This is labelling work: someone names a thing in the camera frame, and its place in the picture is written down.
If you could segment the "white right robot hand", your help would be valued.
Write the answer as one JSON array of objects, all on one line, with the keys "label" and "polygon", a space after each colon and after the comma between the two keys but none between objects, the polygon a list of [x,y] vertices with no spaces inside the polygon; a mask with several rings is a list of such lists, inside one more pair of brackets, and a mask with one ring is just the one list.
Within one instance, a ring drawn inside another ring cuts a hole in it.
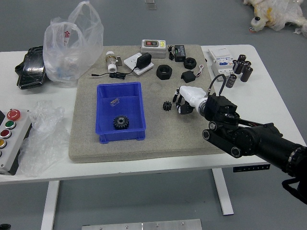
[{"label": "white right robot hand", "polygon": [[192,86],[180,86],[176,89],[173,102],[179,114],[187,115],[193,112],[194,108],[200,114],[205,107],[208,96],[202,88]]}]

